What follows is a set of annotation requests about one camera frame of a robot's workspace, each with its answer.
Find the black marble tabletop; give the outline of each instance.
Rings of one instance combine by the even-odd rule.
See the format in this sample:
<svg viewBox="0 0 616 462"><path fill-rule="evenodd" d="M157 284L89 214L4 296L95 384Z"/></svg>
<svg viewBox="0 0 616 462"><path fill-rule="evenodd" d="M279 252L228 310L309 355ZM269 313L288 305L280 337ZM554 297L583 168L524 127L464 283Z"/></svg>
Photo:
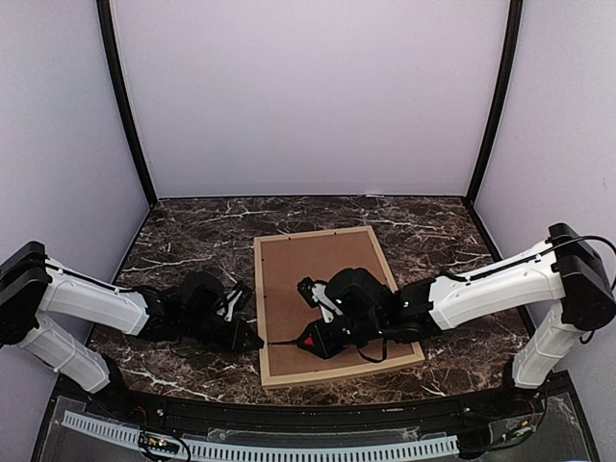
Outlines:
<svg viewBox="0 0 616 462"><path fill-rule="evenodd" d="M162 200L155 206L118 285L177 284L207 270L227 287L254 283L253 238L371 225L398 286L438 270L471 270L492 259L460 199L451 197L246 197ZM245 316L255 322L254 300ZM261 388L259 355L152 344L97 325L90 347L107 353L134 390L178 398L336 405L435 398L495 388L504 363L527 341L515 309L468 322L422 342L425 361L397 372L322 385Z"/></svg>

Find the black pole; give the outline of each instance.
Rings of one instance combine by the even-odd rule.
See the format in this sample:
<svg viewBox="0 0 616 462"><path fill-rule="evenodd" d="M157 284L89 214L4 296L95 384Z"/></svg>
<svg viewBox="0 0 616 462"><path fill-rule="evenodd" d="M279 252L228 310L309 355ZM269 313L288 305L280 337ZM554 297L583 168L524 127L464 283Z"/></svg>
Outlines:
<svg viewBox="0 0 616 462"><path fill-rule="evenodd" d="M513 57L516 51L516 43L518 41L518 32L520 31L520 22L522 19L522 6L524 0L511 0L509 3L509 17L507 18L507 28L504 34L504 44L502 46L502 55L500 57L499 75L497 84L494 89L492 98L492 106L488 115L488 122L483 133L483 140L479 148L479 155L475 164L475 171L471 179L471 185L466 193L466 199L473 205L479 194L481 182L485 176L485 171L488 168L490 154L494 146L494 139L499 130L499 122L501 121L502 107L504 106L504 98L507 95L507 87L509 86L509 77L511 77L511 67L513 66Z"/></svg>
<svg viewBox="0 0 616 462"><path fill-rule="evenodd" d="M103 44L105 45L105 54L107 55L107 65L109 66L109 73L112 77L112 84L114 86L115 101L117 108L119 109L119 115L122 119L122 125L124 126L124 133L126 134L126 140L128 140L128 146L133 156L133 162L137 169L137 174L141 181L141 187L145 198L150 207L156 204L158 198L154 191L154 185L152 184L152 178L149 171L147 171L147 164L143 157L143 151L141 150L141 143L139 136L137 135L137 128L135 127L135 120L133 119L133 112L128 102L128 93L126 92L126 86L124 84L124 76L122 75L122 67L119 62L119 54L117 52L116 34L114 33L114 22L112 19L112 10L109 4L109 0L96 0L98 7L98 20L100 21L100 31L103 36Z"/></svg>

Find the wooden board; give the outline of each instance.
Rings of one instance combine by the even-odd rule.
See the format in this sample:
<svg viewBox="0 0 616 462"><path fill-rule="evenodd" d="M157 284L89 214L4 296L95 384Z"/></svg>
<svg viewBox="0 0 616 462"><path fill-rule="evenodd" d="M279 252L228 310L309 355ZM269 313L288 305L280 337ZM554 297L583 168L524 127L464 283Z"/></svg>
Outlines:
<svg viewBox="0 0 616 462"><path fill-rule="evenodd" d="M306 324L321 317L321 310L310 308L297 292L297 283L306 276L328 281L345 268L366 268L392 291L398 289L371 226L255 238L254 256L257 323L266 343L260 350L264 388L391 371L424 360L417 343L390 342L388 359L379 364L362 359L354 347L322 360L295 345L268 345L296 339ZM362 351L380 357L381 341L371 342Z"/></svg>

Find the floor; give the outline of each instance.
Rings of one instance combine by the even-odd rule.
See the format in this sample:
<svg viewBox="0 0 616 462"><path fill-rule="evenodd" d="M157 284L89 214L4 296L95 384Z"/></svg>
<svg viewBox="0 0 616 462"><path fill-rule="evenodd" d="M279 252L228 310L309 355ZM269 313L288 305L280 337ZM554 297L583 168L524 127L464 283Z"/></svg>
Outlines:
<svg viewBox="0 0 616 462"><path fill-rule="evenodd" d="M371 225L401 287L441 269L492 259L460 199L451 197L250 197L169 199L153 209L118 285L164 288L204 269L227 287L253 285L253 238ZM255 321L254 300L245 316ZM336 405L435 398L496 388L503 364L527 341L517 310L468 322L422 342L425 362L323 385L263 390L256 352L206 351L185 340L152 344L97 325L90 347L119 364L130 388L177 398L273 405Z"/></svg>

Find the white vent strip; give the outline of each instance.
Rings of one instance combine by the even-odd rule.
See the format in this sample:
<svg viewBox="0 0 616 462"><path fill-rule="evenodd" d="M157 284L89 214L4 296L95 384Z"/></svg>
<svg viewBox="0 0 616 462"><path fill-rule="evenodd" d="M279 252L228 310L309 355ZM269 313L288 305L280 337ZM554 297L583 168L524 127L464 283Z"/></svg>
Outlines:
<svg viewBox="0 0 616 462"><path fill-rule="evenodd" d="M137 444L140 431L134 427L107 423L70 411L64 412L62 425L99 440L128 449L140 450ZM455 436L397 445L344 449L258 448L207 443L190 438L183 438L183 440L191 449L192 460L195 462L402 462L456 455L459 452ZM151 451L155 454L170 455L164 450L152 449ZM186 460L186 458L184 448L180 448L174 457L175 460Z"/></svg>

